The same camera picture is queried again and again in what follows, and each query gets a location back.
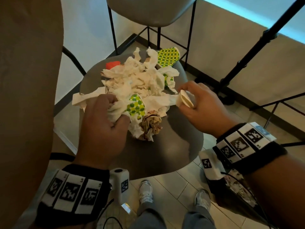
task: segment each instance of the gray pants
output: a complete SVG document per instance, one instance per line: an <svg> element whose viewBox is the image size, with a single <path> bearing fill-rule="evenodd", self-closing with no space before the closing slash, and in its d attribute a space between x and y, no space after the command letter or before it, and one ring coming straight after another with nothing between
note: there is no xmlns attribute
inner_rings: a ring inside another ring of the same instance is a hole
<svg viewBox="0 0 305 229"><path fill-rule="evenodd" d="M129 229L166 229L164 219L153 203L141 204L137 215L138 218ZM193 211L186 213L182 229L215 229L215 224L207 209L196 206Z"/></svg>

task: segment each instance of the chair seat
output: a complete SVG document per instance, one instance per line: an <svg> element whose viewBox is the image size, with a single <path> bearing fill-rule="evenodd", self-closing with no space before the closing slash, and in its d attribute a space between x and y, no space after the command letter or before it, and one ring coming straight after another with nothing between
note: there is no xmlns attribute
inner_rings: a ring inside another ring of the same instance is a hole
<svg viewBox="0 0 305 229"><path fill-rule="evenodd" d="M98 62L85 75L80 92L88 94L102 87L100 71L106 68L106 63L124 63L129 56L133 54L114 56ZM140 56L141 62L148 57L143 51ZM173 67L180 73L175 77L178 87L187 82L187 78L180 62L176 62ZM80 126L83 114L83 110L80 110ZM167 116L162 118L161 126L160 133L153 136L154 142L140 141L128 132L126 146L110 168L127 169L130 180L133 180L173 172L192 162L202 149L203 133L191 125L176 106L170 107Z"/></svg>
<svg viewBox="0 0 305 229"><path fill-rule="evenodd" d="M152 27L176 21L195 0L107 0L109 7L129 20Z"/></svg>

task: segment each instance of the gray sneaker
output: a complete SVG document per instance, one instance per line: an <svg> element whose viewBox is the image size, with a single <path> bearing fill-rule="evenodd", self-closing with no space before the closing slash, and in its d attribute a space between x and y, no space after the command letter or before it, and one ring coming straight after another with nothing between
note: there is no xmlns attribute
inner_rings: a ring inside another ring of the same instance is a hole
<svg viewBox="0 0 305 229"><path fill-rule="evenodd" d="M205 189L201 189L195 196L194 205L202 206L209 211L211 208L211 199L209 192Z"/></svg>
<svg viewBox="0 0 305 229"><path fill-rule="evenodd" d="M144 202L153 203L153 187L148 180L141 181L139 187L140 204Z"/></svg>

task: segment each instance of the person's left hand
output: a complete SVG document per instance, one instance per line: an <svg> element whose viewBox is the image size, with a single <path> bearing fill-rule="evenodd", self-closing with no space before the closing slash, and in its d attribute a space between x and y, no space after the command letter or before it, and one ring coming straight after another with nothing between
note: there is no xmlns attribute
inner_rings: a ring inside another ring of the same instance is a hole
<svg viewBox="0 0 305 229"><path fill-rule="evenodd" d="M87 101L74 164L108 169L113 159L123 150L130 119L125 115L116 123L107 119L107 110L115 101L116 96L111 94Z"/></svg>

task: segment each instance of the red object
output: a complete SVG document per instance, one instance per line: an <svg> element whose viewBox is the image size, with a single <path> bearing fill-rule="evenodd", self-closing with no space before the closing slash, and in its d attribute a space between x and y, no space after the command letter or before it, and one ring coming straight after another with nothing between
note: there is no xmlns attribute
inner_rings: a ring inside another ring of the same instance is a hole
<svg viewBox="0 0 305 229"><path fill-rule="evenodd" d="M117 65L120 65L120 61L114 61L114 62L109 62L109 63L106 63L106 69L107 70L110 70L111 68L117 66Z"/></svg>

